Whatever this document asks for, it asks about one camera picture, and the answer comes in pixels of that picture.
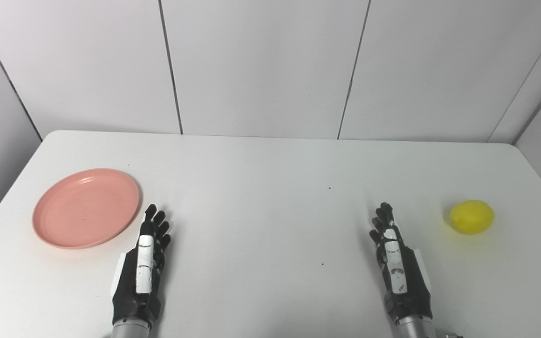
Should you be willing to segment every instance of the white finger segment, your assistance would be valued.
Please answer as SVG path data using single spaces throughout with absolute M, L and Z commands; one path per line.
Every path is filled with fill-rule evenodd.
M 154 266 L 154 237 L 139 236 L 137 249 L 137 274 L 135 276 L 135 292 L 152 292 L 152 269 Z
M 406 286 L 406 273 L 404 272 L 400 243 L 397 240 L 385 242 L 385 255 L 393 293 L 407 293 L 408 287 Z

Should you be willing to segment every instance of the pink plate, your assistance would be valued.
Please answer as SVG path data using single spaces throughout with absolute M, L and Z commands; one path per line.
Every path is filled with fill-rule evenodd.
M 118 235 L 139 207 L 135 181 L 121 171 L 91 169 L 54 184 L 32 214 L 37 236 L 67 249 L 96 246 Z

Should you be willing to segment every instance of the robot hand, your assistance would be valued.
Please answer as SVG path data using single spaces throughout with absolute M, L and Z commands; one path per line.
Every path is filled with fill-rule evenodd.
M 391 205 L 382 203 L 376 214 L 372 220 L 375 229 L 369 235 L 377 245 L 377 263 L 387 288 L 385 310 L 402 338 L 436 338 L 431 295 L 417 261 L 420 254 L 404 244 Z M 440 337 L 459 336 L 440 331 Z
M 164 250 L 170 244 L 170 225 L 163 211 L 150 205 L 135 248 L 122 254 L 116 268 L 112 304 L 112 338 L 146 338 L 160 314 L 157 297 L 164 268 Z

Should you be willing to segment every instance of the fingertip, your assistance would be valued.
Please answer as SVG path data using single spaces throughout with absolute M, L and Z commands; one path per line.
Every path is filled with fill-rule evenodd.
M 170 235 L 168 234 L 164 235 L 164 237 L 162 238 L 160 242 L 160 248 L 162 248 L 162 250 L 166 250 L 168 244 L 170 244 L 170 241 L 171 241 Z
M 168 229 L 170 229 L 170 224 L 168 224 L 168 221 L 163 221 L 157 229 L 157 240 L 162 241 L 162 238 L 164 234 L 167 233 Z
M 160 210 L 156 216 L 154 216 L 154 224 L 160 225 L 162 221 L 166 218 L 166 213 Z
M 157 210 L 156 205 L 151 204 L 150 206 L 148 206 L 146 209 L 146 215 L 144 216 L 145 218 L 143 221 L 151 220 L 154 214 L 156 214 L 156 210 Z

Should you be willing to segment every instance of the lemon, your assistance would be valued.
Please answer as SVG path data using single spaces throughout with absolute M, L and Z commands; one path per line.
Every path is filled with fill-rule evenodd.
M 475 234 L 487 230 L 494 222 L 494 211 L 484 201 L 462 201 L 450 211 L 452 227 L 461 233 Z

